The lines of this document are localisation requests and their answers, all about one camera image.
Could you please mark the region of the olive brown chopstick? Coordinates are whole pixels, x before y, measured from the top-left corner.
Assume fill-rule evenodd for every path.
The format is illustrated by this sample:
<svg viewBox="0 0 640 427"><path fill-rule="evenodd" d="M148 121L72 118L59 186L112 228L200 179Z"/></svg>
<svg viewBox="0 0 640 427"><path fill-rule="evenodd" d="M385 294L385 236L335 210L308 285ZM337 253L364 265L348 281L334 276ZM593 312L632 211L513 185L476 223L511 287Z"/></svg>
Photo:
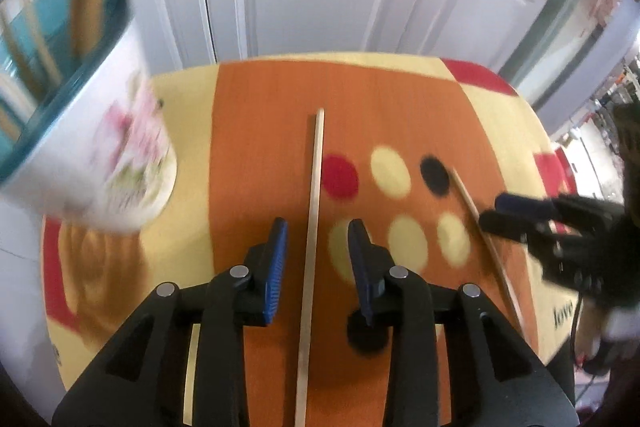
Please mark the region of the olive brown chopstick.
<svg viewBox="0 0 640 427"><path fill-rule="evenodd" d="M468 207L469 212L471 213L474 223L477 227L478 233L480 233L480 237L483 239L485 247L490 254L492 264L494 265L494 268L496 270L497 280L502 292L502 297L504 300L506 300L506 304L513 314L514 319L516 320L516 324L518 324L518 331L524 339L527 339L524 315L520 307L520 303L518 302L518 296L516 295L516 292L514 291L514 288L511 284L508 272L506 272L506 267L502 263L497 246L491 239L491 237L480 227L480 212L478 211L475 202L473 202L468 189L460 178L459 173L457 173L456 169L450 169L449 174L452 181L454 181L454 185L457 187L463 199L463 202L465 203L466 207Z"/></svg>

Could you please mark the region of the floral white utensil holder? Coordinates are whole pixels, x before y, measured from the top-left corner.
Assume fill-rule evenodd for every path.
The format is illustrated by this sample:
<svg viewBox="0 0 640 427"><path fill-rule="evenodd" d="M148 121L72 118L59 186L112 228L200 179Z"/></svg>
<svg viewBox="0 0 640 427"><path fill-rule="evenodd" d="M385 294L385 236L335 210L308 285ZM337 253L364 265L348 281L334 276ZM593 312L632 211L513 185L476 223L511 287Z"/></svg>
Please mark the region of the floral white utensil holder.
<svg viewBox="0 0 640 427"><path fill-rule="evenodd" d="M166 206L177 157L163 120L129 0L105 0L101 42L68 55L67 0L50 27L66 76L1 144L1 194L40 215L101 231L140 230Z"/></svg>

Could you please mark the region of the orange yellow patterned mat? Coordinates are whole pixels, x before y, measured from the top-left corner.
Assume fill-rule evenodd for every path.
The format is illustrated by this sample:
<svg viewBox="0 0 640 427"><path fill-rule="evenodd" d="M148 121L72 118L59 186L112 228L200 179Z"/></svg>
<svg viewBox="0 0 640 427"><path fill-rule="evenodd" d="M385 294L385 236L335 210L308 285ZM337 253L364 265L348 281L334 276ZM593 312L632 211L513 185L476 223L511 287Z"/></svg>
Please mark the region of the orange yellow patterned mat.
<svg viewBox="0 0 640 427"><path fill-rule="evenodd" d="M524 248L490 253L471 209L501 192L543 198L567 188L533 109L474 63L392 54L312 54L188 69L157 77L178 157L163 213L142 232L107 235L48 220L44 299L58 370L71 386L159 283L189 287L241 262L276 218L288 254L273 323L247 329L250 421L294 421L300 300L314 148L326 114L306 422L377 426L387 353L366 358L345 327L356 306L346 227L431 283L472 282L501 309L506 271L529 344L550 360L570 331L575 296L541 277Z"/></svg>

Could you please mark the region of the light wooden chopstick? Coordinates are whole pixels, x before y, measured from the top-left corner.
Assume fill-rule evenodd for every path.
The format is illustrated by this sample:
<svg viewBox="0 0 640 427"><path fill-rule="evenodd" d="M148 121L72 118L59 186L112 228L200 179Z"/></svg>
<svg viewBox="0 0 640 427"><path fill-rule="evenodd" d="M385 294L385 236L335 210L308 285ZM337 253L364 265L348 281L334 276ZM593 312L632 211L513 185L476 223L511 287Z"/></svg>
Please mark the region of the light wooden chopstick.
<svg viewBox="0 0 640 427"><path fill-rule="evenodd" d="M302 302L300 303L298 357L296 369L294 426L305 427L309 383L312 306L314 305L314 271L320 216L321 173L326 112L320 108L314 118L314 148L310 177L309 208L306 232Z"/></svg>
<svg viewBox="0 0 640 427"><path fill-rule="evenodd" d="M40 62L46 71L52 86L58 87L62 81L62 74L49 50L47 41L44 38L39 18L35 10L35 5L32 3L32 0L22 0L22 3L27 27L30 35L32 36L32 41L35 43Z"/></svg>

